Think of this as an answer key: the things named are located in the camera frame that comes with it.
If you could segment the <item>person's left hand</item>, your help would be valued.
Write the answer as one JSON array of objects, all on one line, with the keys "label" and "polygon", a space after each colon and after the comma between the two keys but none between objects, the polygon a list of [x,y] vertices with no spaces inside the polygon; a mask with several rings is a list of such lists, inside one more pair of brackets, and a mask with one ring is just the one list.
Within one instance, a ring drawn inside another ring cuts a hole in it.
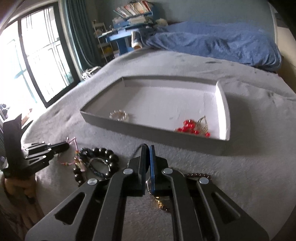
[{"label": "person's left hand", "polygon": [[4,187],[6,192],[14,197],[24,195],[30,204],[36,201],[36,176],[30,176],[27,179],[5,178]]}]

